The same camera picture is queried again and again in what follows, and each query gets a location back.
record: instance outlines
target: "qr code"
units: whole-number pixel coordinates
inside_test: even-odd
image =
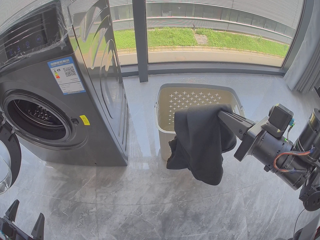
[[[63,71],[66,74],[66,77],[72,77],[77,75],[74,66],[64,67]]]

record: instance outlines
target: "laundry basket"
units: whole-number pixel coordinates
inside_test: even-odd
[[[229,87],[194,84],[167,83],[160,87],[154,105],[155,123],[159,130],[161,156],[168,160],[171,149],[168,142],[174,139],[174,112],[189,106],[214,103],[230,103],[235,113],[245,116],[235,91]]]

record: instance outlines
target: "washing machine drum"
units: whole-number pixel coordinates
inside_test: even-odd
[[[3,108],[5,116],[24,138],[54,145],[72,137],[70,119],[42,97],[12,93],[5,98]]]
[[[62,139],[66,135],[63,123],[44,107],[23,99],[8,104],[12,121],[28,133],[48,140]]]

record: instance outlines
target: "grass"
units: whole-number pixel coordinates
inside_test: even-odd
[[[191,28],[164,27],[148,30],[147,34],[148,47],[210,46],[263,52],[282,57],[286,55],[289,48],[287,44],[266,40],[262,37],[220,32],[207,28],[200,28],[194,32]],[[194,34],[206,35],[209,44],[198,45]],[[134,30],[114,31],[114,37],[118,50],[136,48]]]
[[[206,35],[209,46],[219,48],[234,48],[238,50],[249,50],[274,54],[284,57],[289,46],[287,44],[266,40],[262,37],[234,34],[230,32],[219,32],[211,29],[197,29],[199,35]]]

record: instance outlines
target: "energy label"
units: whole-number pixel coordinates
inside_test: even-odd
[[[86,91],[72,57],[50,61],[48,66],[63,94],[84,93]]]

